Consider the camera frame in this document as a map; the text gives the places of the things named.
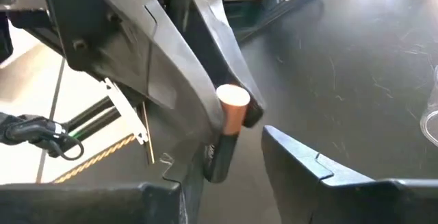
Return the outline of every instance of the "copper cylinder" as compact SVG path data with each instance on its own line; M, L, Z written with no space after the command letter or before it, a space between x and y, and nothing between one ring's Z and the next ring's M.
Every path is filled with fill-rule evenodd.
M216 89L216 94L225 112L225 125L222 133L224 135L238 134L250 102L248 91L239 86L224 84Z

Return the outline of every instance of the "black table surface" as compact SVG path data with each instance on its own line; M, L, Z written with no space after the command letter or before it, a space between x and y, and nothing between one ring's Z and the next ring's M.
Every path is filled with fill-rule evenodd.
M438 0L313 0L253 35L242 51L267 112L242 132L227 181L205 186L200 223L281 222L263 125L374 179L437 178L420 130L437 45Z

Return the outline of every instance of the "screw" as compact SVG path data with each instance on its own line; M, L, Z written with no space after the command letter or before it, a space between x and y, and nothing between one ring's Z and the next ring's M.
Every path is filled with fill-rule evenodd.
M117 16L117 14L115 14L113 12L108 12L107 13L107 19L111 23L120 23L120 22L122 22L121 19Z
M87 49L87 44L84 40L78 39L73 41L73 48L76 51Z

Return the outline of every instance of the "clear plastic cup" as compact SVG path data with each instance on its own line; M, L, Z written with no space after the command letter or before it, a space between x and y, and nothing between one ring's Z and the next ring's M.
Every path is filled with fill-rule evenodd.
M427 109L420 120L420 127L427 139L438 146L438 66L433 72L434 86L430 94Z

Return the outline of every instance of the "black mechanical part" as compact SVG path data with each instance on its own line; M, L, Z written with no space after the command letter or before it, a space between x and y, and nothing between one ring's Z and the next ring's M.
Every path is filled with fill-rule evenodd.
M97 48L105 61L171 112L187 137L217 142L223 112L214 85L157 0L105 1L122 21ZM127 62L135 66L126 69Z
M69 135L76 138L78 141L84 141L85 139L91 137L91 135L98 132L100 129L104 128L105 126L109 125L111 122L115 121L117 118L120 117L120 113L117 111L116 108L111 108L108 110L105 114L102 114L98 119L95 121L91 121L89 124L85 125L81 129L74 131L73 133L70 133ZM60 147L61 151L65 152L69 149L73 148L76 145L75 142L65 142ZM58 157L58 153L54 151L49 151L49 156L56 158Z
M263 156L283 223L434 223L438 180L374 181L267 126Z
M68 65L77 71L92 71L90 66L99 56L90 51L76 51L73 41L83 38L98 45L114 28L106 19L107 6L102 0L47 0L50 17L56 27Z
M211 183L222 183L228 176L239 134L221 135L217 145L205 149L204 177Z
M59 35L53 28L27 28L26 31L32 36L35 36L35 38L50 47L56 53L63 55Z
M237 84L250 93L244 125L252 127L263 115L263 99L228 24L222 0L172 0L168 13L215 86Z
M114 106L109 97L104 97L102 100L96 102L91 107L87 108L73 119L69 120L64 124L64 126L69 130L73 131L79 126L83 125L90 119L94 118L96 115L102 113L107 108Z
M10 11L7 12L12 25L20 29L50 28L52 26L46 11Z
M171 219L179 219L178 194L177 183L162 188L147 183L100 188L6 185L0 190L0 203L5 206L0 218L6 223L33 224L171 223ZM150 207L157 208L154 214Z
M85 51L87 49L87 43L83 39L73 40L73 48L76 51Z

